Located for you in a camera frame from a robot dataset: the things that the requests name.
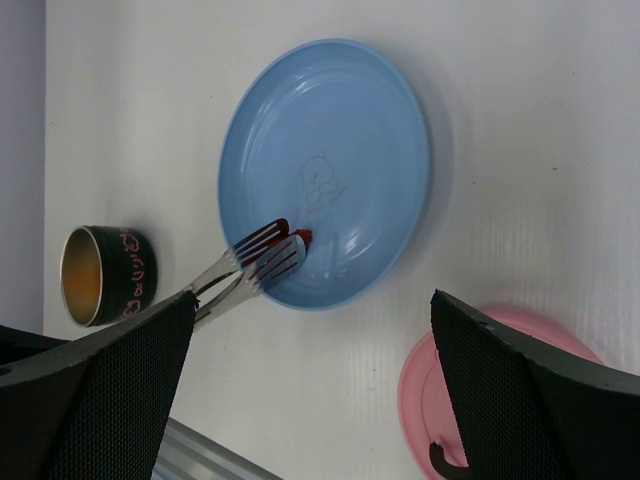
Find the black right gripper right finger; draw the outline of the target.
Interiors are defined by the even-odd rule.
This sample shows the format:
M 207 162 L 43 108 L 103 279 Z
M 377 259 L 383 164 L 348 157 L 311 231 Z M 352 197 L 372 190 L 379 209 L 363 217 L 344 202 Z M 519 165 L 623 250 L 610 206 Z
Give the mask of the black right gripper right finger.
M 431 325 L 466 466 L 446 479 L 636 479 L 639 378 L 506 326 L 438 290 Z

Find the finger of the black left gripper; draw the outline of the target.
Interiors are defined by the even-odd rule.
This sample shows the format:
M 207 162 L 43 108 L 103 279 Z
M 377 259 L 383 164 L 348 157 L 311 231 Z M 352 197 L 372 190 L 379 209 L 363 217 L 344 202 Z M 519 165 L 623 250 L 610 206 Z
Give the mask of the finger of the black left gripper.
M 0 326 L 0 364 L 7 365 L 65 343 L 62 339 Z

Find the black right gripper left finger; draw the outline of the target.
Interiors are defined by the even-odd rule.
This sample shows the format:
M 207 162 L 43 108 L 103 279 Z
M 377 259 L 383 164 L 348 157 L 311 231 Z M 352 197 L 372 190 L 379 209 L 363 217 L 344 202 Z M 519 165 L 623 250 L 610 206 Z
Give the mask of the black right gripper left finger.
M 4 479 L 148 479 L 194 329 L 191 292 L 1 365 Z

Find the black steel lunch box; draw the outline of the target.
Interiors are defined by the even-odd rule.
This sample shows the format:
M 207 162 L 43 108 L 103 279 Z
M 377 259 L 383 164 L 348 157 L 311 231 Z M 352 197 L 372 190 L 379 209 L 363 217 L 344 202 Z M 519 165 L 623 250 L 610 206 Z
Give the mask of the black steel lunch box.
M 91 317 L 77 317 L 67 306 L 65 271 L 80 263 L 100 265 L 100 297 Z M 148 238 L 132 227 L 80 226 L 65 241 L 60 262 L 63 305 L 80 327 L 98 327 L 134 316 L 149 307 L 158 286 L 158 264 Z

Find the steel serving tongs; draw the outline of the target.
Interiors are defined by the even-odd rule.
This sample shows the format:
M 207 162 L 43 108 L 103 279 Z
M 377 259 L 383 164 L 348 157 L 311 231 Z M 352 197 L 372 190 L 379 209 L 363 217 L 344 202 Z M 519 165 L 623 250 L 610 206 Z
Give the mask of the steel serving tongs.
M 264 294 L 301 267 L 308 253 L 299 237 L 285 240 L 275 248 L 268 247 L 278 233 L 276 220 L 229 247 L 213 265 L 187 286 L 195 296 L 200 296 L 228 277 L 238 276 L 213 299 L 197 308 L 195 330 L 238 305 Z

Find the orange swirl pastry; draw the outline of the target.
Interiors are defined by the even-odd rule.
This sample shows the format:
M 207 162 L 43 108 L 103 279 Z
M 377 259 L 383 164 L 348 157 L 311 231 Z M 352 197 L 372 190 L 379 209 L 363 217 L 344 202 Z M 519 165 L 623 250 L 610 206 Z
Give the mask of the orange swirl pastry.
M 74 316 L 91 317 L 100 297 L 100 265 L 80 263 L 69 267 L 63 278 L 67 306 Z

